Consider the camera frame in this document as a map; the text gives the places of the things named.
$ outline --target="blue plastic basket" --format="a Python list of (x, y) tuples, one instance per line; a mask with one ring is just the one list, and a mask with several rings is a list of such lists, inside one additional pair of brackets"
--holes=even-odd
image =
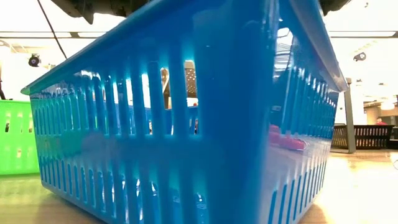
[(155, 0), (22, 92), (55, 194), (108, 223), (250, 224), (311, 205), (346, 87), (316, 0)]

